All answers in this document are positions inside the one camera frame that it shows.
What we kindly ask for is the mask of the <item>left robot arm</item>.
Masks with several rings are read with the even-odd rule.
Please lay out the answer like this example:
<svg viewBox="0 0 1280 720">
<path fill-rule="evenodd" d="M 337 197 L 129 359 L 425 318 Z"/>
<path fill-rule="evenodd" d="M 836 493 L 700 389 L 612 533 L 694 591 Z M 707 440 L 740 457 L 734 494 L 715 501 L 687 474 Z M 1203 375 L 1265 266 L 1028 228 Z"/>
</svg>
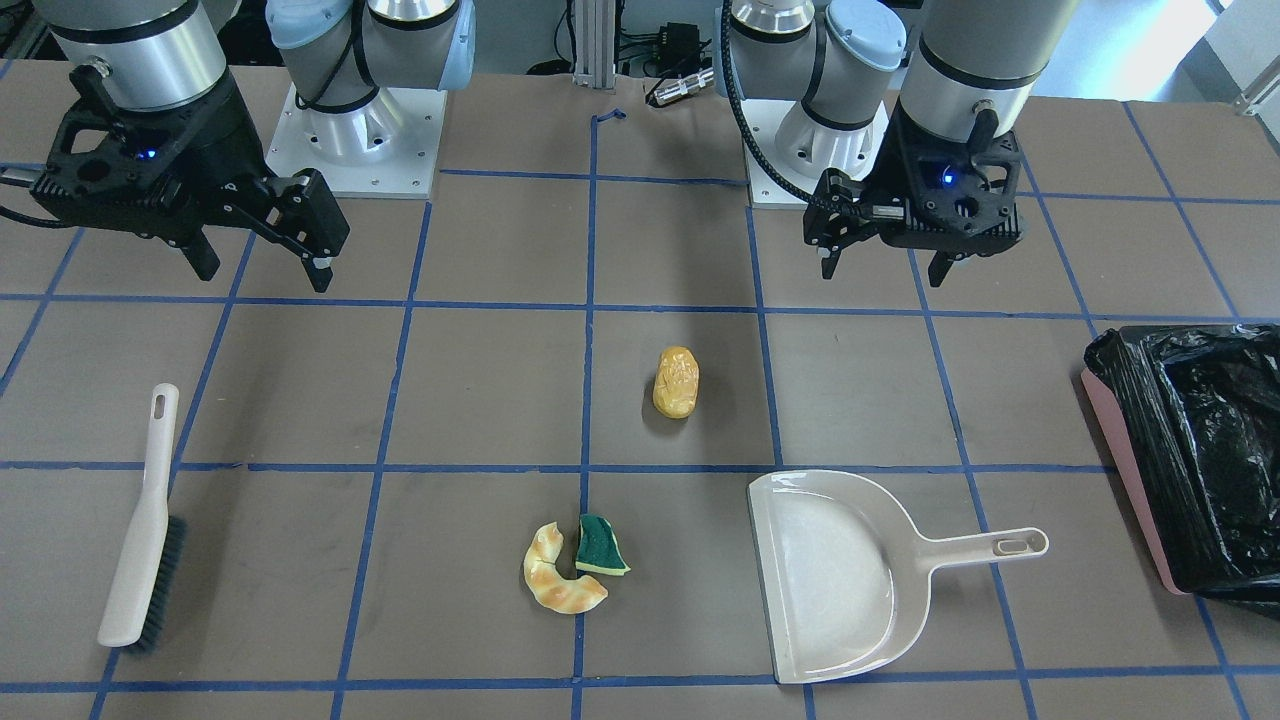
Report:
<svg viewBox="0 0 1280 720">
<path fill-rule="evenodd" d="M 925 250 L 931 286 L 1023 236 L 1014 126 L 1074 1 L 937 1 L 916 38 L 879 1 L 723 1 L 716 73 L 755 164 L 805 204 L 833 278 L 879 238 Z"/>
</svg>

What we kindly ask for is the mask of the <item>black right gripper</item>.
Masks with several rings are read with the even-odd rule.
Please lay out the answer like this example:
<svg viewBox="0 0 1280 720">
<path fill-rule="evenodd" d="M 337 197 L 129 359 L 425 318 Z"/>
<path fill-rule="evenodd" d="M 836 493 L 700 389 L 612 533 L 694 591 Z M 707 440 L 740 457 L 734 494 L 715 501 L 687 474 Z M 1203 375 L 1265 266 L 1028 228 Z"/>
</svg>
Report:
<svg viewBox="0 0 1280 720">
<path fill-rule="evenodd" d="M 97 67 L 78 65 L 69 78 L 79 99 L 29 190 L 42 209 L 73 225 L 159 237 L 205 282 L 221 264 L 202 228 L 244 227 L 296 255 L 314 291 L 328 291 L 349 223 L 319 169 L 269 170 L 229 70 L 156 111 L 119 108 Z"/>
</svg>

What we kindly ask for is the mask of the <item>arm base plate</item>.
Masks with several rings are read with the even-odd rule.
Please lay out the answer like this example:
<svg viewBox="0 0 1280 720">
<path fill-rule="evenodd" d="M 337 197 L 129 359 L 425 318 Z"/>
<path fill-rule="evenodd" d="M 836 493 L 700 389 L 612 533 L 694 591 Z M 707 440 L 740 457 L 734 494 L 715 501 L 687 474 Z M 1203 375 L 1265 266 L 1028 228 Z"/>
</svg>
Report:
<svg viewBox="0 0 1280 720">
<path fill-rule="evenodd" d="M 876 163 L 890 120 L 886 102 L 878 104 L 870 124 L 852 131 L 818 124 L 797 101 L 748 99 L 741 106 L 769 164 L 809 193 L 822 172 L 832 167 L 863 181 Z"/>
<path fill-rule="evenodd" d="M 291 87 L 268 145 L 271 170 L 320 170 L 338 199 L 430 199 L 448 92 L 383 88 L 343 114 L 303 110 L 294 96 Z"/>
</svg>

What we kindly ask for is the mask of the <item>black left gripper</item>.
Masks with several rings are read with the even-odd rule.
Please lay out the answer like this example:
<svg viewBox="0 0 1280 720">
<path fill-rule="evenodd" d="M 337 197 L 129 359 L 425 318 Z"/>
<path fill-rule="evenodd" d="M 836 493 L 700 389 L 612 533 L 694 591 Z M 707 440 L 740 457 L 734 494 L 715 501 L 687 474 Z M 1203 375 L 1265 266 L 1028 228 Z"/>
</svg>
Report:
<svg viewBox="0 0 1280 720">
<path fill-rule="evenodd" d="M 868 176 L 877 204 L 899 200 L 904 218 L 882 240 L 899 249 L 936 251 L 929 287 L 945 282 L 959 255 L 945 251 L 1007 251 L 1021 240 L 1016 190 L 1023 152 L 1014 132 L 997 132 L 993 108 L 970 110 L 957 141 L 932 135 L 900 102 Z M 823 170 L 803 217 L 803 241 L 831 281 L 841 252 L 876 237 L 879 225 L 861 214 L 858 183 L 838 168 Z"/>
</svg>

